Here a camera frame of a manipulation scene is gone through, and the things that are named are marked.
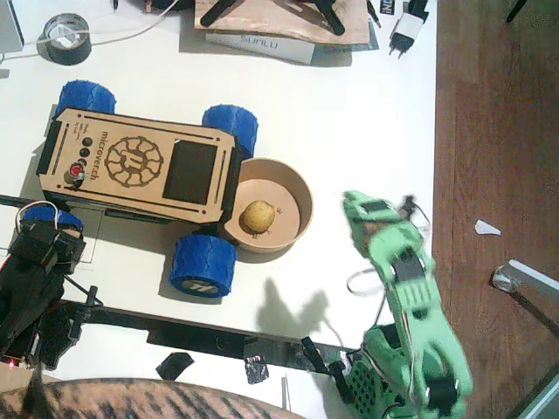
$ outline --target tiger-striped fabric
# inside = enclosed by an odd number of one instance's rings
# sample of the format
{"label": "tiger-striped fabric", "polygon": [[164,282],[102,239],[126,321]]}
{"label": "tiger-striped fabric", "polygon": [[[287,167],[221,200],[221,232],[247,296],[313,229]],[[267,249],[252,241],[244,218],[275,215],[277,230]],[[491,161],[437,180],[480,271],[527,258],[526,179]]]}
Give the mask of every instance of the tiger-striped fabric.
{"label": "tiger-striped fabric", "polygon": [[294,419],[300,416],[242,395],[173,381],[60,381],[0,395],[2,418]]}

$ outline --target blue rubber wheel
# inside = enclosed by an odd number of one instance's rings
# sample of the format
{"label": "blue rubber wheel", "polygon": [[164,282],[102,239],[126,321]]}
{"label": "blue rubber wheel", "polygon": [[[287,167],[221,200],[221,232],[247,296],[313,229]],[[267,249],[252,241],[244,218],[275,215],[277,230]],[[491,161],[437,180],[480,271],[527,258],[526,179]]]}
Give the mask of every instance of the blue rubber wheel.
{"label": "blue rubber wheel", "polygon": [[240,106],[217,105],[212,106],[202,118],[202,125],[224,130],[235,135],[243,152],[243,160],[254,156],[256,133],[259,123],[256,117]]}
{"label": "blue rubber wheel", "polygon": [[193,234],[176,242],[169,283],[178,291],[210,299],[231,292],[237,248],[214,236]]}
{"label": "blue rubber wheel", "polygon": [[[48,207],[30,207],[26,209],[24,212],[24,220],[25,221],[48,221],[51,222],[54,220],[54,208],[51,206]],[[58,225],[65,224],[71,225],[75,227],[76,231],[83,231],[84,224],[83,222],[77,218],[75,215],[70,214],[69,212],[65,212],[59,209],[59,216],[57,219]]]}
{"label": "blue rubber wheel", "polygon": [[92,81],[74,80],[62,87],[55,115],[59,115],[65,107],[114,113],[115,104],[114,95],[102,85]]}

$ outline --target tan bowl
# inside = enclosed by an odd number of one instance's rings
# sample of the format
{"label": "tan bowl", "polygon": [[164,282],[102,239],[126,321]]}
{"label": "tan bowl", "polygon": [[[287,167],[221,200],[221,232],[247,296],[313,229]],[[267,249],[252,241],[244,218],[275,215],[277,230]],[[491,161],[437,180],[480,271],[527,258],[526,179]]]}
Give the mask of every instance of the tan bowl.
{"label": "tan bowl", "polygon": [[[275,208],[268,231],[251,233],[241,215],[254,201],[264,200]],[[273,253],[293,244],[307,230],[313,217],[313,198],[303,178],[286,164],[271,159],[248,159],[241,164],[235,207],[225,229],[239,247],[255,253]]]}

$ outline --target potato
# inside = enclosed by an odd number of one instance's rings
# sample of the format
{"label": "potato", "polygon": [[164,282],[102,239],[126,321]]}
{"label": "potato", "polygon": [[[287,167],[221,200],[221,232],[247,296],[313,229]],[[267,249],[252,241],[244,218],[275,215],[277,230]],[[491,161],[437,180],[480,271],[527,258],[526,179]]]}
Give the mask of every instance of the potato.
{"label": "potato", "polygon": [[241,215],[245,225],[256,233],[264,233],[276,217],[275,208],[266,201],[254,201]]}

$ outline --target red button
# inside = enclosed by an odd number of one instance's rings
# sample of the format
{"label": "red button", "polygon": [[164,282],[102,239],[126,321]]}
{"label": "red button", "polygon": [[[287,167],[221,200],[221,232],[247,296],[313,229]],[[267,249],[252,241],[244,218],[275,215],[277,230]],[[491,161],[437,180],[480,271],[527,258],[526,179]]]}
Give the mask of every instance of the red button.
{"label": "red button", "polygon": [[81,166],[81,164],[73,164],[72,166],[70,166],[70,176],[72,177],[78,177],[83,171],[84,168]]}

